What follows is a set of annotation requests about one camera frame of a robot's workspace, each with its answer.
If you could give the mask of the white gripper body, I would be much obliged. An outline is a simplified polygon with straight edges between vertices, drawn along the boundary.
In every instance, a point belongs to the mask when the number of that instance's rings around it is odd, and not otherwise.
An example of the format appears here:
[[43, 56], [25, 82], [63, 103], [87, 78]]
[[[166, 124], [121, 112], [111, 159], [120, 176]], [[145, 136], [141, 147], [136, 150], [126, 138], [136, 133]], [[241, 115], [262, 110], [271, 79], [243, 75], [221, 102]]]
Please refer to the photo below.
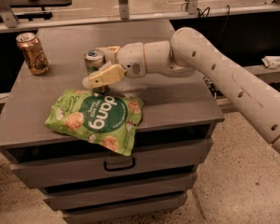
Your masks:
[[147, 73], [143, 43], [132, 43], [121, 47], [117, 54], [117, 61], [126, 70], [126, 77], [144, 77]]

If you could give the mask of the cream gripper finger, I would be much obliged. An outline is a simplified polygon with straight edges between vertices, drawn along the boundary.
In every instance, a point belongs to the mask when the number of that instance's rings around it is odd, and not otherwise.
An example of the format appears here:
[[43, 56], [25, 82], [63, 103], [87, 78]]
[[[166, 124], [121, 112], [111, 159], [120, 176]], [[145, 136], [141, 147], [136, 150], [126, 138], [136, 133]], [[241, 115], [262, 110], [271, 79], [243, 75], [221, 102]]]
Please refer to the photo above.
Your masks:
[[105, 61], [116, 63], [117, 54], [119, 52], [120, 46], [111, 46], [111, 47], [100, 47], [99, 50], [104, 54]]
[[82, 80], [86, 89], [103, 87], [121, 81], [126, 70], [120, 64], [106, 63], [98, 71], [89, 74]]

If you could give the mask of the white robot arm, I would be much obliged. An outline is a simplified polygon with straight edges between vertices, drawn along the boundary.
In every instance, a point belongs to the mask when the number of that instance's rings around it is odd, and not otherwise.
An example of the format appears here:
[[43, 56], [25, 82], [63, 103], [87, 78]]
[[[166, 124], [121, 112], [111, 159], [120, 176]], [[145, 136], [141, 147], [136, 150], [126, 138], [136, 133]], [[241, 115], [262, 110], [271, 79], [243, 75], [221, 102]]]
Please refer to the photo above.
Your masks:
[[280, 92], [218, 51], [192, 28], [175, 31], [169, 41], [132, 43], [99, 49], [105, 63], [85, 77], [87, 89], [147, 74], [208, 77], [260, 136], [280, 154]]

